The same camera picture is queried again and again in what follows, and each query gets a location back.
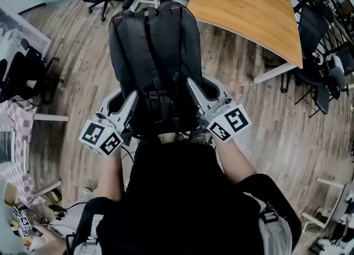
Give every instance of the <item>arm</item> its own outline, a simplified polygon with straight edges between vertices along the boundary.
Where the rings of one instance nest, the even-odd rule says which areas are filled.
[[[117,149],[101,162],[102,168],[96,195],[118,202],[124,193],[121,149]]]
[[[253,165],[248,161],[232,139],[226,143],[222,143],[217,137],[215,137],[214,142],[220,157],[222,168],[229,181],[236,184],[241,180],[256,174]]]

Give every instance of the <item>person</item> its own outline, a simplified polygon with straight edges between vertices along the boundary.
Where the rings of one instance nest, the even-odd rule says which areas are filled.
[[[291,230],[301,223],[273,180],[257,174],[233,140],[210,145],[139,142],[126,191],[120,149],[101,160],[97,198],[82,214],[74,246],[90,235],[92,217],[102,254],[264,254],[259,205],[267,203]]]

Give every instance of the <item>wooden table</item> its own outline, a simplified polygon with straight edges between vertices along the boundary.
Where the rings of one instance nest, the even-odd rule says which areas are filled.
[[[299,31],[290,0],[190,0],[188,8],[197,20],[241,35],[287,61],[257,76],[255,83],[303,67]]]

